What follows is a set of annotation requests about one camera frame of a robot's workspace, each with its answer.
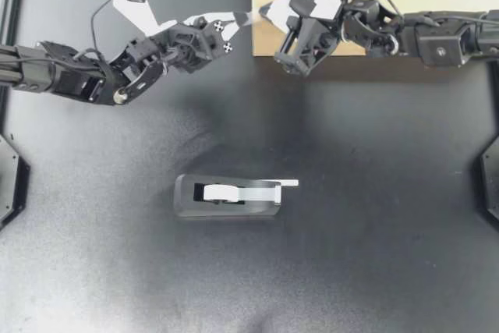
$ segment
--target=black mounting plate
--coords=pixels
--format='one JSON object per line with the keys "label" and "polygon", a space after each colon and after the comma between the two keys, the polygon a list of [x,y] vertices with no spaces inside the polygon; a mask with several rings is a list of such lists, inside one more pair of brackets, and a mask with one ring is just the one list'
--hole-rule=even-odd
{"label": "black mounting plate", "polygon": [[24,208],[29,171],[28,164],[0,136],[0,228]]}

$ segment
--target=black table surface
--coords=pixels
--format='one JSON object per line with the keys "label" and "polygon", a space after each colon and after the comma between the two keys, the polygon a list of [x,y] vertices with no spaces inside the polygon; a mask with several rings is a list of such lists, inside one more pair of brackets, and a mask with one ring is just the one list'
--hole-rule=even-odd
{"label": "black table surface", "polygon": [[[22,0],[16,41],[90,44],[104,0]],[[150,0],[158,20],[250,0]],[[112,7],[98,44],[139,31]],[[12,92],[32,166],[0,232],[2,332],[499,330],[499,231],[476,157],[494,138],[483,63],[330,58],[306,80],[252,58],[251,31],[123,107]],[[270,221],[180,221],[186,172],[296,178]]]}

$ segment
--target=robotic arm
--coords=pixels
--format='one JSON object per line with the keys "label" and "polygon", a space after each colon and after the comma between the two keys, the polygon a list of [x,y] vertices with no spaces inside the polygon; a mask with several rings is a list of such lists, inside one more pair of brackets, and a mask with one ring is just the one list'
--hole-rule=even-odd
{"label": "robotic arm", "polygon": [[[207,13],[158,25],[147,0],[113,0],[144,34],[106,62],[96,48],[39,42],[36,48],[0,46],[0,82],[14,90],[49,92],[100,105],[123,105],[145,92],[170,67],[192,73],[232,51],[230,39],[249,22],[246,13]],[[97,58],[88,58],[93,52]]]}
{"label": "robotic arm", "polygon": [[[394,12],[378,0],[286,1],[284,6],[292,13],[280,22],[287,34],[275,60],[288,73],[309,75],[340,41],[362,46],[370,57],[419,57],[428,66],[499,59],[499,11],[402,15],[391,0]],[[332,11],[315,12],[324,11],[324,5],[331,5]],[[193,73],[229,54],[231,38],[252,23],[249,13],[220,12],[160,25],[147,0],[113,0],[113,6],[142,30],[144,38],[129,42],[110,62],[95,44],[82,52],[47,41],[36,48],[0,46],[0,84],[87,103],[123,105],[171,67]],[[260,9],[271,22],[272,6]],[[97,58],[87,57],[91,52]]]}
{"label": "robotic arm", "polygon": [[[462,66],[471,58],[499,58],[499,11],[418,12],[402,15],[378,0],[341,0],[334,19],[311,16],[314,0],[290,0],[296,16],[275,60],[285,71],[308,76],[340,41],[351,41],[368,57],[409,56],[427,66]],[[266,17],[270,6],[260,12]]]}

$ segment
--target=white tape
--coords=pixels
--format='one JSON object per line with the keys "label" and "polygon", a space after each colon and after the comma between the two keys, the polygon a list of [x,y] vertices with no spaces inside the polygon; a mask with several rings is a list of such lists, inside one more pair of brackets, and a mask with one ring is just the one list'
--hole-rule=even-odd
{"label": "white tape", "polygon": [[281,186],[276,187],[236,187],[232,185],[206,185],[204,200],[225,200],[236,203],[241,200],[250,202],[281,203]]}

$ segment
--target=screw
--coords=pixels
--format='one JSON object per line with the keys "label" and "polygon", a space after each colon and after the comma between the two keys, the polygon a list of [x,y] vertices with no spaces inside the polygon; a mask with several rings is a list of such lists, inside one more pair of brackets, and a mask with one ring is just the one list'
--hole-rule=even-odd
{"label": "screw", "polygon": [[128,101],[128,94],[124,90],[117,90],[113,95],[113,100],[117,105],[123,105]]}
{"label": "screw", "polygon": [[443,47],[439,47],[437,48],[437,54],[443,58],[446,54],[447,54],[447,51],[445,50],[445,48]]}

